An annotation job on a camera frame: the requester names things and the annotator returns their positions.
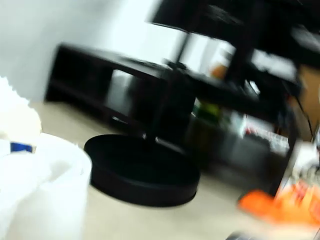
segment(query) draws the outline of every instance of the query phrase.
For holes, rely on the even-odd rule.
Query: wire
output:
[[[311,126],[311,121],[310,121],[310,117],[309,115],[305,112],[304,108],[302,107],[302,104],[299,100],[299,98],[297,96],[295,96],[295,100],[298,102],[298,105],[303,113],[303,115],[305,116],[306,120],[308,121],[308,125],[309,125],[309,129],[310,129],[310,134],[311,134],[311,137],[313,138],[314,137],[314,132],[313,132],[313,129],[312,129],[312,126]]]
[[[288,88],[287,83],[284,82],[284,81],[281,81],[281,82],[282,82],[285,90],[287,91],[287,93],[288,93],[289,95],[293,96],[293,95],[291,94],[290,89]],[[309,117],[309,115],[306,113],[306,111],[304,110],[304,107],[302,106],[299,98],[298,98],[296,95],[294,96],[294,98],[295,98],[295,100],[297,101],[297,103],[298,103],[298,105],[299,105],[299,108],[301,109],[302,114],[305,116],[305,118],[306,118],[306,120],[307,120],[307,122],[308,122],[310,134],[311,134],[311,137],[313,138],[313,137],[314,137],[314,131],[313,131],[312,126],[311,126],[310,117]]]
[[[315,234],[313,240],[319,240],[319,237],[317,237],[319,233],[320,233],[320,228],[318,229],[318,231],[316,231],[316,234]]]

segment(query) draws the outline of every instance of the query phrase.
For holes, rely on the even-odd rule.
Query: black furniture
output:
[[[150,128],[155,114],[155,109],[153,112],[144,110],[152,95],[148,91],[159,89],[157,81],[162,77],[163,68],[146,66],[112,52],[61,44],[56,51],[46,101],[69,103],[109,124],[113,124],[112,118],[116,117],[125,122],[121,129],[125,127],[127,134],[141,137]],[[119,77],[117,70],[138,78]],[[172,112],[164,116],[160,123],[163,127],[157,134],[166,141],[164,145],[187,153],[204,172],[238,186],[243,193],[254,188],[276,193],[287,166],[286,158],[270,152],[266,145],[253,139],[242,139],[203,124],[190,115],[190,109],[180,112],[180,119],[186,124],[177,120],[169,122]]]

